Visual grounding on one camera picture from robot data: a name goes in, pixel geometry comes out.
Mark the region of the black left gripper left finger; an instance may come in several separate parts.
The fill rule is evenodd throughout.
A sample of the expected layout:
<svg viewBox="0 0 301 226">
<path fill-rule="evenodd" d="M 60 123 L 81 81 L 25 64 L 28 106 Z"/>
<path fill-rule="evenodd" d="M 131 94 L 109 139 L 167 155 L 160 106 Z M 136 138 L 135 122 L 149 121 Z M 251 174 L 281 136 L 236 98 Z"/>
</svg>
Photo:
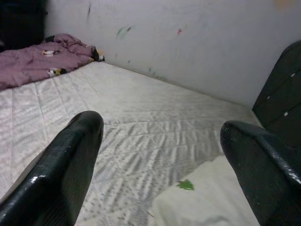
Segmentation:
<svg viewBox="0 0 301 226">
<path fill-rule="evenodd" d="M 93 177 L 103 126 L 95 111 L 74 116 L 2 197 L 1 225 L 74 225 Z"/>
</svg>

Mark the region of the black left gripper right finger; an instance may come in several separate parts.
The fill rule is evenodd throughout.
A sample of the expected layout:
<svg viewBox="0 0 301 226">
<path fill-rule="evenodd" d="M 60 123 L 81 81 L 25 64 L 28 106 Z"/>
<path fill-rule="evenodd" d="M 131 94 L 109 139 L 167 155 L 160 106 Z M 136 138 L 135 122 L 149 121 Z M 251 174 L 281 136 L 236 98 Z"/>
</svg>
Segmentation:
<svg viewBox="0 0 301 226">
<path fill-rule="evenodd" d="M 301 152 L 240 121 L 222 125 L 223 152 L 261 226 L 301 224 Z"/>
</svg>

